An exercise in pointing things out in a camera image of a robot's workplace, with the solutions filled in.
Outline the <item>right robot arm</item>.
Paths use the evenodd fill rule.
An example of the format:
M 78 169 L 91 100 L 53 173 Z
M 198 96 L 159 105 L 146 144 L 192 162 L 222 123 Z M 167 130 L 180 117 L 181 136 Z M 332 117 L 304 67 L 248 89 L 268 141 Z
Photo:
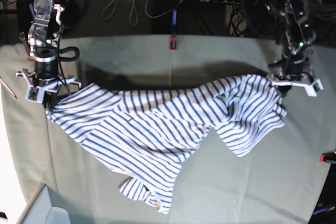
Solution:
M 27 83 L 26 100 L 43 105 L 51 111 L 58 102 L 61 87 L 69 89 L 71 84 L 81 87 L 74 76 L 65 76 L 62 62 L 74 62 L 79 59 L 77 47 L 60 48 L 64 30 L 63 19 L 69 0 L 34 0 L 33 22 L 27 34 L 29 57 L 34 69 L 29 72 L 22 69 L 16 72 Z

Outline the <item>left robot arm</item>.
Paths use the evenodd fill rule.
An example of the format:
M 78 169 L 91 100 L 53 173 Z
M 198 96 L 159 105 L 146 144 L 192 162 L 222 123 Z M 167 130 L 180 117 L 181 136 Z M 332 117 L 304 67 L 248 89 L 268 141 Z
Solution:
M 312 45 L 317 36 L 305 0 L 264 1 L 276 23 L 276 43 L 281 46 L 281 55 L 268 65 L 268 80 L 282 96 L 297 87 L 316 97 L 324 87 L 312 65 Z

